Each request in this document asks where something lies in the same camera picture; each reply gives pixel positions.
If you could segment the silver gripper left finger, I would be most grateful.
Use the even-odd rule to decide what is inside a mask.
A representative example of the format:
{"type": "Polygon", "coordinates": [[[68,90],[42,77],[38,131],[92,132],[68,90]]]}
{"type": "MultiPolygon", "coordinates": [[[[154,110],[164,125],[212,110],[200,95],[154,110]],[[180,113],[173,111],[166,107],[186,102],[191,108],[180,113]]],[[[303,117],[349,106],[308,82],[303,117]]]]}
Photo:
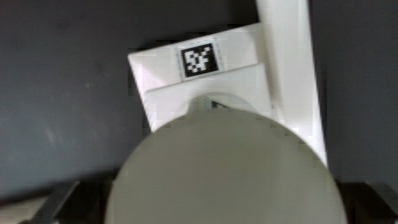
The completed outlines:
{"type": "Polygon", "coordinates": [[[61,184],[29,218],[17,224],[104,224],[111,180],[61,184]]]}

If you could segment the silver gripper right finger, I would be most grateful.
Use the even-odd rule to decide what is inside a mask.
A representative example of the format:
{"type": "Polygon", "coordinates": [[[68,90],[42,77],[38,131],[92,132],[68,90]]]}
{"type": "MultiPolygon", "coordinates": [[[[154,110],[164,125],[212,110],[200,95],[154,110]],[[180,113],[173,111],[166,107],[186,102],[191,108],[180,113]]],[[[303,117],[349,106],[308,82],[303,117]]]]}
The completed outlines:
{"type": "Polygon", "coordinates": [[[398,191],[385,183],[339,182],[347,224],[398,224],[398,191]]]}

